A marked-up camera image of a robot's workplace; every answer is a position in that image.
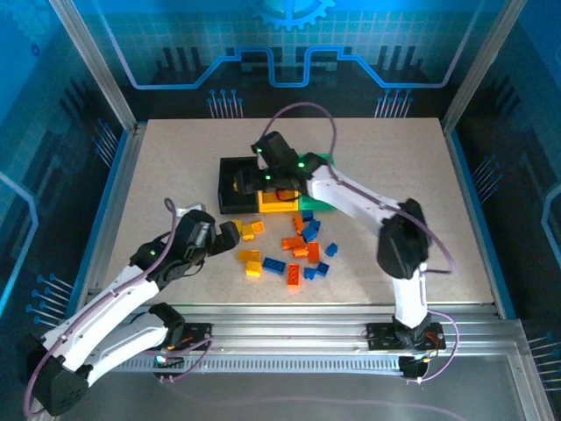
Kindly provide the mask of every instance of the blue glass wall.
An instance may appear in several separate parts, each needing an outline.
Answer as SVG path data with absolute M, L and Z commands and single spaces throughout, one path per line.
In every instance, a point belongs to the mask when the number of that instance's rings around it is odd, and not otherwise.
M 528 1 L 462 117 L 458 135 L 515 310 L 530 339 L 555 332 L 555 340 L 559 340 L 559 2 Z M 539 362 L 556 360 L 548 359 L 543 357 Z M 555 372 L 558 364 L 544 367 Z M 557 391 L 551 391 L 550 396 L 560 410 L 561 396 Z
M 502 1 L 77 5 L 142 120 L 240 117 L 240 100 L 267 117 L 302 99 L 337 116 L 440 117 Z
M 48 2 L 0 2 L 0 39 L 0 418 L 11 420 L 23 418 L 15 345 L 62 318 L 122 129 Z

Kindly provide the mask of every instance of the black box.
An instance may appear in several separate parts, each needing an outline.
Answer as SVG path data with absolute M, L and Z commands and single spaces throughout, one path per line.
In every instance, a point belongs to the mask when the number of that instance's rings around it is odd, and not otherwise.
M 257 157 L 220 158 L 218 179 L 218 204 L 221 215 L 258 213 L 257 193 L 242 195 L 234 190 L 234 177 L 242 168 L 257 168 Z

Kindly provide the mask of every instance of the speckled tabletop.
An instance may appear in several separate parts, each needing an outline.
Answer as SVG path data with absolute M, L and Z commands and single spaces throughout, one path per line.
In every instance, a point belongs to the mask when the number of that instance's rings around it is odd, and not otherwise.
M 203 271 L 170 284 L 152 302 L 168 303 L 393 303 L 392 284 L 376 264 L 377 239 L 362 225 L 338 211 L 317 212 L 318 236 L 326 247 L 334 241 L 339 253 L 324 260 L 326 278 L 301 279 L 299 289 L 286 286 L 286 276 L 264 272 L 245 275 L 239 249 L 259 249 L 261 256 L 299 262 L 281 250 L 281 239 L 293 236 L 289 213 L 221 216 L 217 186 L 221 157 L 249 156 L 265 119 L 150 120 L 117 233 L 108 277 L 114 279 L 138 246 L 168 231 L 170 216 L 163 200 L 178 207 L 203 202 L 218 223 L 229 218 L 251 222 L 261 218 L 265 233 L 240 241 L 235 251 L 208 258 Z M 279 120 L 282 133 L 298 153 L 326 153 L 330 125 L 322 118 Z M 429 275 L 432 303 L 491 303 L 489 281 L 461 196 L 438 120 L 435 118 L 338 118 L 336 167 L 367 188 L 397 200 L 413 197 L 427 222 L 450 248 L 457 275 Z M 429 266 L 445 268 L 436 246 Z

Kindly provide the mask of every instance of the robotic arm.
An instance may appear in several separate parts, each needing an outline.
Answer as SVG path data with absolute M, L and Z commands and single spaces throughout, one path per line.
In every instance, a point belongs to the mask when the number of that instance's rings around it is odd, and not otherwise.
M 395 336 L 403 347 L 414 348 L 430 324 L 423 274 L 430 238 L 402 213 L 424 223 L 419 203 L 413 199 L 398 203 L 373 193 L 329 168 L 327 160 L 314 153 L 300 158 L 278 132 L 263 136 L 252 150 L 257 154 L 258 168 L 238 172 L 238 191 L 298 190 L 359 220 L 378 236 L 377 261 L 394 284 Z
M 137 353 L 163 346 L 181 350 L 189 345 L 184 340 L 185 320 L 166 303 L 155 304 L 129 325 L 118 327 L 170 282 L 182 278 L 191 268 L 201 268 L 207 256 L 228 251 L 239 242 L 235 224 L 221 224 L 221 233 L 217 234 L 214 218 L 200 203 L 178 210 L 177 217 L 181 221 L 169 253 L 152 272 L 147 274 L 146 270 L 162 255 L 166 246 L 162 239 L 169 232 L 140 246 L 117 279 L 64 324 L 41 338 L 28 335 L 19 344 L 25 383 L 32 379 L 47 352 L 51 353 L 32 389 L 33 396 L 51 415 L 72 408 L 97 379 Z M 130 280 L 138 276 L 144 277 L 131 284 Z

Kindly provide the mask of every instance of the blue circuit graphic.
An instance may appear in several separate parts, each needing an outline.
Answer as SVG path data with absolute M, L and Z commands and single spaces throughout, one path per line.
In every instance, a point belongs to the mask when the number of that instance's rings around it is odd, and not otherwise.
M 380 75 L 366 62 L 366 60 L 359 54 L 346 54 L 344 52 L 344 46 L 342 45 L 317 45 L 310 46 L 306 49 L 303 57 L 303 71 L 302 71 L 302 81 L 301 82 L 278 82 L 274 73 L 274 56 L 273 50 L 269 46 L 235 46 L 233 48 L 233 55 L 224 55 L 216 58 L 210 66 L 199 76 L 199 78 L 193 83 L 177 83 L 177 84 L 154 84 L 154 85 L 143 85 L 139 84 L 127 63 L 123 51 L 119 46 L 115 34 L 110 29 L 107 19 L 101 11 L 99 11 L 100 19 L 102 21 L 103 27 L 107 34 L 109 35 L 111 44 L 113 45 L 117 57 L 121 62 L 123 69 L 126 73 L 129 82 L 135 89 L 139 90 L 183 90 L 183 89 L 198 89 L 201 85 L 209 79 L 209 77 L 217 70 L 223 63 L 229 62 L 241 62 L 243 53 L 263 53 L 266 55 L 267 66 L 268 66 L 268 78 L 271 86 L 275 88 L 304 88 L 308 86 L 310 81 L 311 73 L 311 56 L 316 52 L 334 52 L 337 53 L 338 61 L 354 61 L 356 62 L 373 80 L 375 80 L 382 88 L 389 89 L 441 89 L 451 78 L 451 74 L 454 68 L 458 64 L 458 60 L 462 52 L 464 51 L 465 44 L 472 34 L 473 27 L 475 26 L 479 15 L 481 14 L 486 0 L 481 0 L 477 10 L 473 13 L 472 19 L 465 30 L 465 34 L 461 39 L 458 49 L 454 54 L 451 63 L 444 75 L 444 79 L 441 82 L 385 82 L 382 80 Z

